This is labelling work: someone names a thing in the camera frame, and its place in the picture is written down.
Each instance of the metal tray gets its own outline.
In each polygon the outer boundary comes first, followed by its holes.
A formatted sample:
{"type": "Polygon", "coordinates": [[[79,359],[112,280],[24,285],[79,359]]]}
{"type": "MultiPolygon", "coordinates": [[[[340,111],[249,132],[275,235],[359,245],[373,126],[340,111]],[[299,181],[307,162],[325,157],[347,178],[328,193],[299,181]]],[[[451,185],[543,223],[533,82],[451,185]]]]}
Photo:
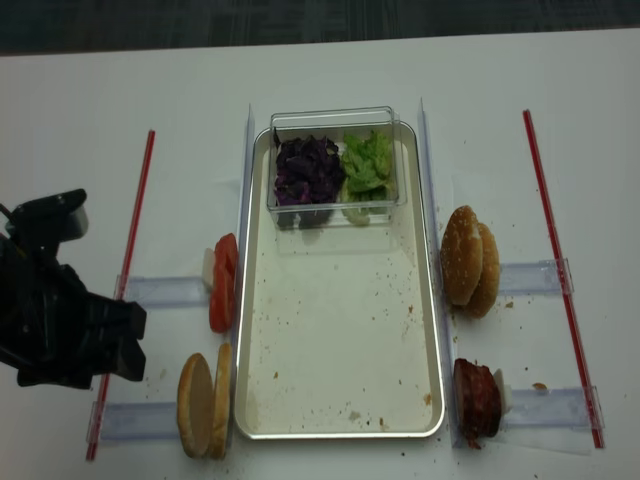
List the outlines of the metal tray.
{"type": "Polygon", "coordinates": [[[254,144],[235,420],[252,439],[427,437],[444,400],[416,136],[388,224],[279,230],[254,144]]]}

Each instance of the shredded green lettuce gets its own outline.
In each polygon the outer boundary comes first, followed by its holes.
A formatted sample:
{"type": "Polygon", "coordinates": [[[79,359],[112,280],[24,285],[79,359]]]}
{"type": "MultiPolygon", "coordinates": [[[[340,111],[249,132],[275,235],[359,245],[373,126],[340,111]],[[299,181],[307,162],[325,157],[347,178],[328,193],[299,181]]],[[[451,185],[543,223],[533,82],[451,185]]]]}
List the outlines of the shredded green lettuce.
{"type": "MultiPolygon", "coordinates": [[[[383,134],[371,131],[371,136],[360,140],[345,134],[346,151],[342,154],[342,168],[347,178],[342,185],[342,202],[368,202],[386,200],[393,189],[391,181],[391,141],[383,134]]],[[[347,208],[345,217],[352,224],[366,226],[369,213],[379,213],[375,208],[347,208]]]]}

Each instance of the red straw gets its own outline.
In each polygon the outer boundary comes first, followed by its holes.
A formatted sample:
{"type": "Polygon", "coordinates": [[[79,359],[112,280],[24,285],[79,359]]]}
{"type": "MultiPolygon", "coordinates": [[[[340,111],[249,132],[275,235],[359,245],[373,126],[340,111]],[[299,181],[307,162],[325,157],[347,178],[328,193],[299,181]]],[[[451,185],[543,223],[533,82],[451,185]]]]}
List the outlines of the red straw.
{"type": "MultiPolygon", "coordinates": [[[[131,259],[133,258],[133,248],[136,244],[136,234],[138,233],[138,223],[140,222],[140,212],[142,211],[142,201],[144,200],[144,191],[147,186],[147,177],[149,176],[149,167],[151,166],[151,154],[153,152],[153,143],[156,138],[156,132],[149,130],[147,136],[147,148],[144,152],[144,161],[142,162],[142,171],[140,172],[140,181],[138,183],[138,193],[136,194],[136,203],[133,207],[133,216],[131,217],[131,226],[129,227],[129,238],[127,240],[127,249],[122,262],[122,271],[120,273],[120,283],[116,291],[116,300],[122,300],[124,289],[131,269],[131,259]]],[[[87,449],[86,460],[92,462],[96,458],[98,450],[98,439],[100,436],[100,425],[102,423],[102,414],[104,413],[104,404],[107,400],[107,389],[109,388],[109,374],[103,375],[100,379],[100,389],[98,390],[98,402],[94,410],[92,419],[91,433],[89,434],[89,448],[87,449]]]]}
{"type": "MultiPolygon", "coordinates": [[[[531,157],[533,158],[533,168],[536,171],[536,177],[538,179],[538,187],[540,190],[540,197],[542,198],[542,208],[544,209],[544,216],[547,219],[547,228],[549,229],[549,238],[551,239],[551,248],[553,248],[553,256],[558,264],[558,277],[562,285],[565,284],[566,272],[564,270],[564,263],[562,259],[562,249],[560,248],[560,240],[558,239],[558,232],[556,231],[556,223],[553,218],[553,211],[551,210],[551,200],[549,199],[549,191],[547,190],[547,182],[544,178],[544,171],[542,170],[542,160],[540,158],[540,151],[538,150],[538,142],[536,140],[536,132],[533,129],[533,120],[531,119],[531,112],[525,110],[522,112],[524,117],[524,125],[527,129],[527,137],[529,137],[529,147],[531,148],[531,157]]],[[[589,369],[587,368],[587,359],[584,355],[584,348],[582,346],[582,340],[580,339],[580,331],[578,330],[578,320],[576,318],[576,310],[573,305],[573,296],[571,292],[563,294],[564,307],[567,311],[567,319],[569,320],[569,330],[571,331],[571,340],[573,341],[573,349],[576,354],[576,361],[578,362],[578,371],[580,372],[580,382],[585,390],[585,397],[587,401],[587,409],[589,410],[589,417],[591,418],[591,425],[597,425],[597,428],[592,428],[593,444],[596,448],[604,448],[604,436],[602,434],[602,427],[598,422],[598,416],[594,407],[594,399],[592,394],[591,379],[589,378],[589,369]]]]}

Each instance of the white tabletop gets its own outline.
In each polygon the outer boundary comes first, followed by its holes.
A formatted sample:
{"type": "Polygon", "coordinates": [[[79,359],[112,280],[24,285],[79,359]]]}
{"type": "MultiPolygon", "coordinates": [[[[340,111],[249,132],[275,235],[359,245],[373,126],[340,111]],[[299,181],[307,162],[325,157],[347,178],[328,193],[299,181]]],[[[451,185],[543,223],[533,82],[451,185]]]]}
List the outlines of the white tabletop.
{"type": "MultiPolygon", "coordinates": [[[[194,462],[176,443],[101,447],[88,464],[96,391],[21,389],[2,366],[3,478],[637,477],[639,51],[640,31],[619,30],[0,59],[0,201],[13,208],[85,188],[89,232],[63,245],[59,258],[104,295],[121,268],[150,128],[150,188],[193,162],[213,164],[217,180],[235,185],[249,103],[259,131],[273,112],[368,105],[391,105],[415,123],[423,97],[438,162],[490,156],[497,144],[508,151],[509,142],[520,151],[524,128],[514,122],[531,109],[607,442],[584,457],[493,443],[452,451],[444,428],[441,441],[236,436],[219,464],[194,462]]],[[[172,194],[188,199],[206,186],[195,175],[174,183],[172,194]]],[[[145,213],[172,228],[178,219],[153,207],[145,213]]],[[[171,267],[167,260],[158,268],[171,267]]]]}

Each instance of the tomato slice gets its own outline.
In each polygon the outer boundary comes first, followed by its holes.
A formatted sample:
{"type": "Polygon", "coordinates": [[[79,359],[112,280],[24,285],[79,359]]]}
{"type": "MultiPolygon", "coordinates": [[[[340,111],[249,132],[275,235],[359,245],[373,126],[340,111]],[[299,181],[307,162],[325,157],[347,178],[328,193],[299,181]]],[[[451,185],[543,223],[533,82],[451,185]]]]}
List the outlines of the tomato slice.
{"type": "Polygon", "coordinates": [[[231,327],[233,319],[233,281],[229,272],[218,272],[209,300],[209,326],[216,333],[224,333],[231,327]]]}
{"type": "Polygon", "coordinates": [[[225,235],[218,241],[214,256],[213,290],[209,299],[209,325],[214,332],[224,333],[233,323],[235,305],[234,282],[238,247],[233,233],[225,235]]]}
{"type": "Polygon", "coordinates": [[[232,279],[236,277],[236,265],[238,263],[238,246],[236,236],[228,233],[216,244],[214,250],[216,266],[223,267],[229,272],[232,279]]]}

